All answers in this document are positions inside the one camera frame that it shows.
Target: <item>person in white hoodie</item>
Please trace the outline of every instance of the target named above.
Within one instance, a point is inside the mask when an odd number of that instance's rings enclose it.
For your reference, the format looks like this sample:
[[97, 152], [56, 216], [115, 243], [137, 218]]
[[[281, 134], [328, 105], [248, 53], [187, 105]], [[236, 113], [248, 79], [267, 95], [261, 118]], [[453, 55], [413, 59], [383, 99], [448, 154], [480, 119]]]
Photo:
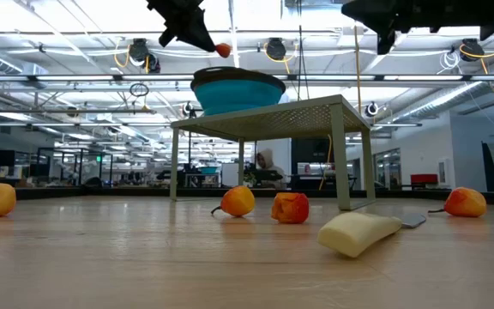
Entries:
[[262, 170], [276, 171], [283, 179], [276, 181], [264, 180], [263, 185], [272, 185], [275, 189], [285, 189], [286, 188], [286, 178], [285, 173], [281, 167], [274, 165], [274, 160], [272, 160], [272, 149], [264, 149], [256, 154], [256, 164]]

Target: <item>sponge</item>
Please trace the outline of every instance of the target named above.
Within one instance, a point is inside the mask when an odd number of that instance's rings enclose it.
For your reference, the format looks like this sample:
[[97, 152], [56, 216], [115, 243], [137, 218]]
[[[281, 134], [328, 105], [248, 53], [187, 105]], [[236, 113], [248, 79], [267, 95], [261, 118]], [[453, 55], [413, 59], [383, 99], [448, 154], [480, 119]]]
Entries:
[[317, 242], [351, 258], [356, 258], [380, 239], [397, 232], [401, 220], [380, 215], [345, 213], [327, 222]]

